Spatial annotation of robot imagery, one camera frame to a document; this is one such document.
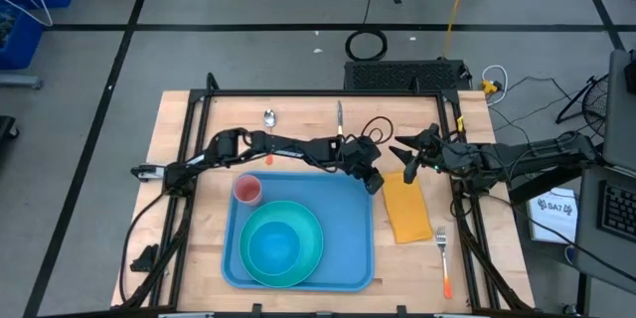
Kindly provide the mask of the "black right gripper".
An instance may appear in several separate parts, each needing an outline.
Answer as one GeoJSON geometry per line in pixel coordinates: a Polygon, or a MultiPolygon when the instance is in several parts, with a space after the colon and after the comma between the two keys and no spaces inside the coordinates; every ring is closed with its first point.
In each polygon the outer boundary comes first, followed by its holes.
{"type": "Polygon", "coordinates": [[[395,140],[409,148],[419,148],[418,158],[411,151],[389,147],[404,165],[403,180],[406,184],[414,181],[419,166],[432,168],[437,172],[452,172],[457,169],[456,155],[439,136],[439,126],[435,123],[416,135],[396,136],[395,140]]]}

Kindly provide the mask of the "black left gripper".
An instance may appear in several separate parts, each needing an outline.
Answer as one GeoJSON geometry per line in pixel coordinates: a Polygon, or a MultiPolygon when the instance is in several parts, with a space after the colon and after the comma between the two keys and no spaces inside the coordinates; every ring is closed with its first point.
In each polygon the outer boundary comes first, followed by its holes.
{"type": "Polygon", "coordinates": [[[374,166],[374,161],[380,157],[381,151],[370,137],[354,137],[342,145],[342,170],[355,178],[366,178],[366,189],[374,195],[384,183],[374,166]]]}

